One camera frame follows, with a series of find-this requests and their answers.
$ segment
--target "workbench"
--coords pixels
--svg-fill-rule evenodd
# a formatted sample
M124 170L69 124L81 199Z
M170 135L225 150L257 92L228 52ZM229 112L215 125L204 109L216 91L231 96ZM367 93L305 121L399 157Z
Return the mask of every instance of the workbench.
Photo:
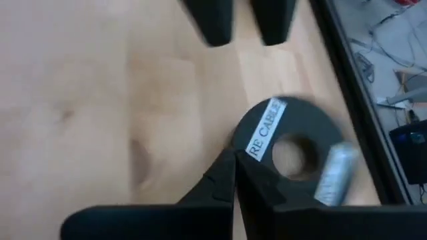
M232 43L208 48L178 1L2 3L0 239L56 239L92 205L176 202L274 95L313 101L357 145L310 4L273 47L245 1L235 20ZM346 202L380 204L363 159Z

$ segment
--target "black frame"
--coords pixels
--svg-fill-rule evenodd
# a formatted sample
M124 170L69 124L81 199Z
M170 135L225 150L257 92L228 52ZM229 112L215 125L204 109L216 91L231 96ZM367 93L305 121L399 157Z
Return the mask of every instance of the black frame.
M366 164L383 204L413 204L332 0L310 0Z

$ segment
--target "red object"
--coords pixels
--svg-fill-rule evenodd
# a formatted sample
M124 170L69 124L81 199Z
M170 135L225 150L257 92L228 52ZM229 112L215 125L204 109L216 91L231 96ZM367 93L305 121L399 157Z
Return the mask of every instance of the red object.
M420 0L395 0L395 2L403 5L403 6L408 6L411 4L415 4L418 3Z

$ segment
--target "reel center hole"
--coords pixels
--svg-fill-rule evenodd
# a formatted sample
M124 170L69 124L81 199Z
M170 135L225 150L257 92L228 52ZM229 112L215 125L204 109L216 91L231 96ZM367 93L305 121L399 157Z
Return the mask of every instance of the reel center hole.
M288 179L308 180L319 166L316 144L301 135L281 136L273 145L273 163Z

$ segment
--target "floor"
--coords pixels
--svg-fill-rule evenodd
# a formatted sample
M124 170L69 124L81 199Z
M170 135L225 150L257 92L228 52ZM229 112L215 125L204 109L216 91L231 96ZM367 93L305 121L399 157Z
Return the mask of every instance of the floor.
M402 9L401 6L393 0L335 0L335 4L353 52L363 54L374 64L375 81L366 81L373 101L377 97L393 97L402 93L395 71L427 71L427 1L421 1L375 28L375 41L369 31L383 18ZM381 47L395 61L384 54ZM409 102L405 104L409 109L413 108L421 120L427 119L427 107L412 106ZM406 124L404 110L377 106L377 112L386 132ZM409 185L409 190L415 204L420 204L418 186Z

